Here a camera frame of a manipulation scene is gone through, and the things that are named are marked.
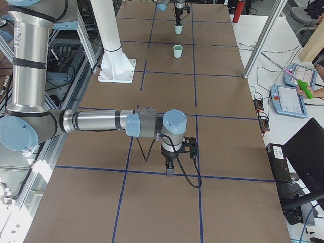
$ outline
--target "light blue joint cap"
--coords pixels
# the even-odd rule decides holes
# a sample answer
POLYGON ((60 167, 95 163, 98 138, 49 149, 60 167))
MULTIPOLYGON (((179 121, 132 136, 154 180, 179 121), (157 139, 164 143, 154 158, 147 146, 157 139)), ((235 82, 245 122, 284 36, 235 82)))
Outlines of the light blue joint cap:
POLYGON ((78 21, 56 23, 52 29, 57 30, 77 30, 78 21))
POLYGON ((129 114, 126 118, 125 131, 127 136, 136 137, 140 136, 141 122, 138 114, 129 114))
POLYGON ((179 110, 169 110, 162 118, 163 126, 173 134, 184 134, 187 129, 187 117, 179 110))
POLYGON ((26 7, 33 4, 37 4, 40 0, 7 0, 12 5, 26 7))
POLYGON ((157 4, 157 8, 160 9, 162 12, 164 12, 167 9, 168 6, 164 4, 157 4))
POLYGON ((9 14, 2 15, 1 18, 7 21, 14 21, 13 17, 11 17, 9 14))
POLYGON ((38 145, 38 134, 23 119, 5 116, 0 119, 0 143, 13 151, 24 151, 38 145))
POLYGON ((12 41, 14 38, 12 35, 10 35, 9 33, 5 32, 5 31, 2 31, 2 30, 0 30, 0 35, 4 39, 4 41, 7 43, 12 41))

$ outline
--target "black monitor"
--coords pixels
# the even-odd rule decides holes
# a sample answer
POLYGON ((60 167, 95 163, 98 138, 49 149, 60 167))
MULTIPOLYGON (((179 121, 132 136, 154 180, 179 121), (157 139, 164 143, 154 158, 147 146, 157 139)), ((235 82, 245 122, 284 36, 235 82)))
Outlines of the black monitor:
POLYGON ((324 128, 310 119, 285 145, 283 153, 311 194, 324 190, 324 128))

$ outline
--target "screen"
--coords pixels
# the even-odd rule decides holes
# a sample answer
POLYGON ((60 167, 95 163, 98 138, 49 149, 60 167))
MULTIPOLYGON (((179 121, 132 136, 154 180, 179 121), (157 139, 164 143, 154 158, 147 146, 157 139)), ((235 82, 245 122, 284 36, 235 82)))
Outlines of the screen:
POLYGON ((296 89, 278 86, 278 92, 283 111, 297 114, 304 113, 296 89))
POLYGON ((283 152, 310 192, 324 188, 324 128, 314 118, 283 146, 283 152))
MULTIPOLYGON (((311 81, 313 80, 314 71, 309 70, 304 67, 296 66, 295 70, 293 71, 293 75, 300 79, 301 81, 307 82, 308 86, 311 86, 311 81)), ((297 85, 297 81, 292 78, 292 83, 297 85)))

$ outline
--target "white desk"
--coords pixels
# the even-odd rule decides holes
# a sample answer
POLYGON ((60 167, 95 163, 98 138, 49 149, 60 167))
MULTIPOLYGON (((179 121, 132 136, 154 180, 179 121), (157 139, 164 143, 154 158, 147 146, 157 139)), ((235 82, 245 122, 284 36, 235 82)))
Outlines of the white desk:
MULTIPOLYGON (((239 22, 237 24, 233 24, 233 28, 234 28, 234 32, 235 32, 235 36, 239 48, 248 48, 242 46, 240 43, 243 43, 245 45, 255 44, 266 20, 267 20, 266 16, 242 15, 240 17, 239 22)), ((297 47, 298 44, 299 42, 296 39, 293 31, 289 27, 286 19, 284 17, 279 17, 275 27, 273 28, 272 32, 270 33, 266 41, 266 44, 263 47, 263 50, 282 52, 282 51, 293 49, 297 47)), ((240 50, 240 54, 244 66, 246 66, 246 63, 251 53, 252 51, 240 50)), ((277 63, 279 63, 281 66, 287 67, 285 66, 285 64, 291 57, 292 53, 293 51, 288 51, 285 53, 267 53, 267 55, 271 57, 273 60, 275 60, 277 63)), ((300 59, 298 58, 298 55, 294 57, 292 63, 298 63, 309 68, 314 68, 312 63, 301 62, 300 59)), ((276 67, 274 64, 272 64, 265 57, 260 55, 248 77, 249 85, 254 86, 256 88, 256 91, 260 92, 263 98, 265 98, 269 96, 269 92, 257 85, 256 70, 259 66, 265 67, 271 71, 278 71, 279 68, 276 67)), ((259 68, 258 70, 259 83, 265 88, 270 90, 271 86, 273 85, 273 83, 275 82, 279 74, 280 74, 279 72, 269 72, 262 68, 259 68)), ((281 73, 280 77, 276 81, 276 84, 284 84, 283 76, 284 74, 281 73)), ((323 81, 319 76, 316 82, 319 84, 323 84, 323 81)), ((313 99, 313 100, 307 100, 307 103, 324 104, 324 101, 319 99, 313 99)), ((270 117, 270 129, 271 129, 271 132, 266 133, 264 136, 265 145, 269 143, 285 144, 312 117, 314 117, 322 126, 324 126, 324 109, 321 106, 318 107, 307 106, 306 110, 307 110, 308 118, 306 119, 292 118, 292 117, 276 114, 272 107, 272 104, 270 103, 268 106, 268 99, 264 100, 263 106, 265 112, 270 117)), ((316 207, 316 209, 319 211, 320 216, 323 217, 324 211, 320 207, 316 207)), ((308 226, 307 227, 308 231, 316 232, 316 234, 313 234, 311 237, 324 239, 324 220, 316 219, 315 221, 316 221, 316 226, 315 227, 308 226)), ((299 239, 303 225, 297 224, 291 226, 287 224, 287 226, 289 229, 291 239, 299 239)), ((310 235, 304 234, 303 240, 310 241, 310 235)))

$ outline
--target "green tool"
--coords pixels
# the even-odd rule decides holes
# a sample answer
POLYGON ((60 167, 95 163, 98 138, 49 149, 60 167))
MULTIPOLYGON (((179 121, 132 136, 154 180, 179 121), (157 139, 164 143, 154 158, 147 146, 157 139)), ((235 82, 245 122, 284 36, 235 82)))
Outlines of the green tool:
POLYGON ((265 56, 269 61, 271 61, 274 65, 276 65, 277 67, 279 67, 282 71, 284 71, 289 76, 291 76, 294 80, 296 80, 296 82, 299 84, 300 89, 305 92, 305 95, 307 96, 308 99, 314 98, 314 96, 312 95, 311 91, 307 88, 307 86, 308 86, 308 83, 307 82, 304 82, 304 81, 296 78, 288 70, 286 70, 283 67, 281 67, 278 63, 276 63, 275 61, 273 61, 270 57, 268 57, 267 55, 265 55, 263 52, 261 52, 261 54, 263 56, 265 56))

